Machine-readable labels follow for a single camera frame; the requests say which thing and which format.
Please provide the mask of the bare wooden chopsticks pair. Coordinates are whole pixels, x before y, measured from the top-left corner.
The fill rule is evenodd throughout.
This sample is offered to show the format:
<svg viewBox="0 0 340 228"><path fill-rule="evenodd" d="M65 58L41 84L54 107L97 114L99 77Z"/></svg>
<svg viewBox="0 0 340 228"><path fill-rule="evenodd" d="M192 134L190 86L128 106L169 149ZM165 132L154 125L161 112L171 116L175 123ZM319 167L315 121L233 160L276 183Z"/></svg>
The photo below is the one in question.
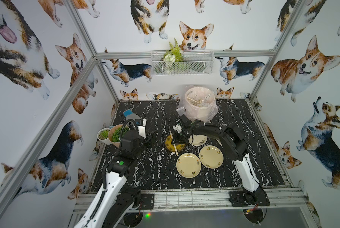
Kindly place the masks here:
<svg viewBox="0 0 340 228"><path fill-rule="evenodd" d="M174 142L173 142L173 140L174 140L173 134L172 134L171 130L169 130L169 132L170 132L170 136L171 136L171 139L172 139L172 145L173 145L173 147L174 147L175 153L176 153L177 156L179 156L178 150L177 150L177 148L176 148L176 145L175 145Z"/></svg>

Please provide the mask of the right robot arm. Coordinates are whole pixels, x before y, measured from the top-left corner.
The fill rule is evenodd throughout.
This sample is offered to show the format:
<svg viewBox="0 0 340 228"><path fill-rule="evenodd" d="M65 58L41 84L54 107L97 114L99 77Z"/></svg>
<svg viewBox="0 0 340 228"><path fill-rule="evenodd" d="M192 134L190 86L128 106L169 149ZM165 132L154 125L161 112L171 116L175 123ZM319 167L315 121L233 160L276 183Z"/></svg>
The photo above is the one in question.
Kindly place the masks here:
<svg viewBox="0 0 340 228"><path fill-rule="evenodd" d="M183 144L192 135L204 135L218 141L220 151L233 161L242 181L242 191L230 193L228 199L234 207L270 206L268 196L256 177L248 143L235 125L222 126L201 120L191 121L182 115L173 129L173 144Z"/></svg>

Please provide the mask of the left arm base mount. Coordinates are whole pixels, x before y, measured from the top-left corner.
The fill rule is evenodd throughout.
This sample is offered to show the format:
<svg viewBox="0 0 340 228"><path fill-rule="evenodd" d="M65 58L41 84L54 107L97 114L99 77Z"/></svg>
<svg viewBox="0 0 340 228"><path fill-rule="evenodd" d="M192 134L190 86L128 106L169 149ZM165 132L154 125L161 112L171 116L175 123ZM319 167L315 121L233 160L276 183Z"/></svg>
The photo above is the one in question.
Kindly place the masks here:
<svg viewBox="0 0 340 228"><path fill-rule="evenodd" d="M132 211L143 211L143 210L152 210L154 209L155 203L155 195L146 193L142 194L140 199L134 203L134 205L129 209L130 212Z"/></svg>

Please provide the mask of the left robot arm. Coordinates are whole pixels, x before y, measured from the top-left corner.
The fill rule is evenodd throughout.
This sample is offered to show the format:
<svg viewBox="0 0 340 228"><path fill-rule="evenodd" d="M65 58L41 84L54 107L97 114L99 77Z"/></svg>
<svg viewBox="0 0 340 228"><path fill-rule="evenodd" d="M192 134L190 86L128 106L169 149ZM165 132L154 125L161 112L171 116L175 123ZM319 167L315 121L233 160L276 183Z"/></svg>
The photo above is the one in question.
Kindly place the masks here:
<svg viewBox="0 0 340 228"><path fill-rule="evenodd" d="M120 145L111 162L102 169L103 184L76 224L77 228L115 228L124 215L141 205L141 191L128 184L142 153L152 147L153 133L146 133L145 119L127 119L120 132Z"/></svg>

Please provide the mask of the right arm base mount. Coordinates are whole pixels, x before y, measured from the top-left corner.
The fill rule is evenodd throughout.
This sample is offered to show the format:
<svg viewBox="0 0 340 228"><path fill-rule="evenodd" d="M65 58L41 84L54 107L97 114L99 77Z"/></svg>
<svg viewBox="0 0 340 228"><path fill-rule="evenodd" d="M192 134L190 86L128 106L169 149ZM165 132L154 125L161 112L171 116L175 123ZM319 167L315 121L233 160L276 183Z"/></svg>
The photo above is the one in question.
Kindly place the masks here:
<svg viewBox="0 0 340 228"><path fill-rule="evenodd" d="M258 190L255 193L244 191L229 192L228 201L231 202L233 207L270 206L267 194L263 190Z"/></svg>

